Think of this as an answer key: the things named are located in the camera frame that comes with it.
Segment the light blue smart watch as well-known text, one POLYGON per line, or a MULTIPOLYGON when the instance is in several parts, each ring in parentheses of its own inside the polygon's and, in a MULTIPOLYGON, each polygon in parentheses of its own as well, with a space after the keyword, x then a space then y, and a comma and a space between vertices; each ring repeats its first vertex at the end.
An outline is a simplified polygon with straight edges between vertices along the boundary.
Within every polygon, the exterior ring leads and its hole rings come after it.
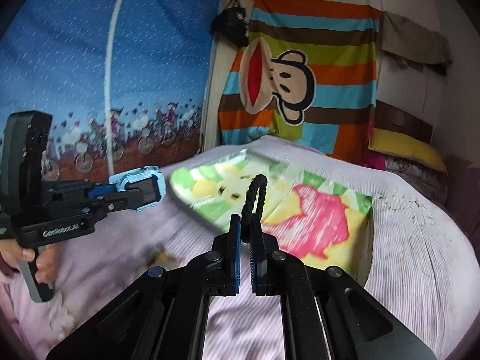
POLYGON ((128 208, 137 212, 158 205, 166 194, 165 178, 157 166, 142 166, 116 173, 108 181, 118 193, 137 191, 142 194, 141 202, 128 203, 128 208))

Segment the blue fabric wardrobe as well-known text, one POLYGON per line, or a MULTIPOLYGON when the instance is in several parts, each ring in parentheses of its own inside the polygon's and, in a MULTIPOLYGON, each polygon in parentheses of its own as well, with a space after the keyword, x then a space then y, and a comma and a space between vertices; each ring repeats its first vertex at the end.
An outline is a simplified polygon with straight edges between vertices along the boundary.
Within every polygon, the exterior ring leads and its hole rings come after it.
POLYGON ((26 0, 1 39, 1 118, 52 117, 45 180, 199 152, 220 0, 26 0))

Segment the yellow pillow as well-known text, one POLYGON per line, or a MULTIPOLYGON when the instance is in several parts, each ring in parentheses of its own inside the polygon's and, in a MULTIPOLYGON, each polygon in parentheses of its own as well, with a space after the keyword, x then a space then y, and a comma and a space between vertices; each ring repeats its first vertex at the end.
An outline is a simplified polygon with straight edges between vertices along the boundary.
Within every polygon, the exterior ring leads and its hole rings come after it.
POLYGON ((382 155, 411 160, 437 172, 448 174, 448 170, 435 148, 402 133, 374 128, 368 148, 382 155))

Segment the dark wooden headboard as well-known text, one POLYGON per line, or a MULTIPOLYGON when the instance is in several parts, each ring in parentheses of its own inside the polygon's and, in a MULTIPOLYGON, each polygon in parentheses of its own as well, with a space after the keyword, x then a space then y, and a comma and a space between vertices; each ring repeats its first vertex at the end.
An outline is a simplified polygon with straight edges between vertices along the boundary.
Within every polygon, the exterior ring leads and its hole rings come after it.
POLYGON ((427 144, 431 144, 433 136, 431 124, 380 100, 377 100, 373 126, 394 133, 402 133, 427 144))

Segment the black hanging bag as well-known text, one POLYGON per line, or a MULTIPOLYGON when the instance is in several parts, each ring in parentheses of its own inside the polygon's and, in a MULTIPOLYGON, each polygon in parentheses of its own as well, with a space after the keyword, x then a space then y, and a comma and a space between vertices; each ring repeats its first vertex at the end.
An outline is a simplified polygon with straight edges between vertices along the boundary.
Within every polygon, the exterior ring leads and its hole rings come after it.
POLYGON ((249 39, 246 18, 244 7, 226 8, 211 22, 211 33, 222 35, 238 48, 247 47, 249 39))

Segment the striped monkey blanket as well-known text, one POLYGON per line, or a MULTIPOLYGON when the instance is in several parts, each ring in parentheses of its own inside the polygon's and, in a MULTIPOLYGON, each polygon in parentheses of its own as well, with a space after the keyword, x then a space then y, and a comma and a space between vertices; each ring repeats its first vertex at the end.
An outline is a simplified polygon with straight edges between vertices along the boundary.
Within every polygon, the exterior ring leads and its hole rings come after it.
POLYGON ((362 164, 376 105, 380 21, 369 5, 255 0, 249 41, 220 99, 222 143, 272 135, 362 164))

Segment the brown hanging cloth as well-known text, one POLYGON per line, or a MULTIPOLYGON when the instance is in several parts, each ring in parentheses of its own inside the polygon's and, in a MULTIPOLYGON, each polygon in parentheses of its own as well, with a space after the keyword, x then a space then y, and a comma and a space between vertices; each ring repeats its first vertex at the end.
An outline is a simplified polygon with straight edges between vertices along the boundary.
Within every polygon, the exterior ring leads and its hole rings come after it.
POLYGON ((388 11, 382 14, 381 51, 400 66, 425 66, 443 77, 453 64, 450 43, 442 33, 388 11))

